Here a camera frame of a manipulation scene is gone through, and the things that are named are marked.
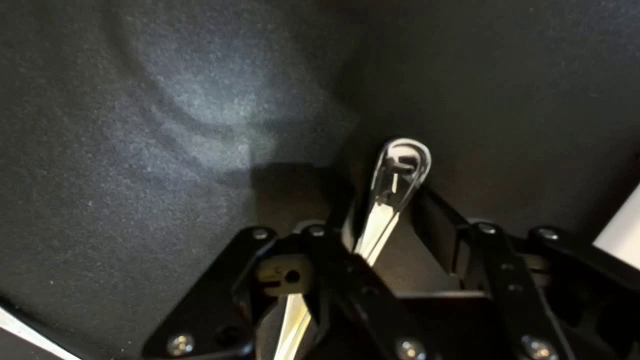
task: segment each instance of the dark surface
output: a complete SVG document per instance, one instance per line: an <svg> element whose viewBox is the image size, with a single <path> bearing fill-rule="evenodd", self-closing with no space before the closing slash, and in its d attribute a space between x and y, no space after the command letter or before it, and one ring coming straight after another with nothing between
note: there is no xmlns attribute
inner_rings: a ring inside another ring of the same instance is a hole
<svg viewBox="0 0 640 360"><path fill-rule="evenodd" d="M422 324L419 337L435 344L439 357L513 357L488 298L402 299L411 320ZM333 316L327 334L308 360L377 360L373 344L346 317Z"/></svg>
<svg viewBox="0 0 640 360"><path fill-rule="evenodd" d="M0 330L0 355L5 360L50 360L52 355L40 347L21 342Z"/></svg>
<svg viewBox="0 0 640 360"><path fill-rule="evenodd" d="M135 357L237 228L323 217L316 170L389 127L462 214L589 236L640 143L637 30L631 0L1 1L0 294Z"/></svg>

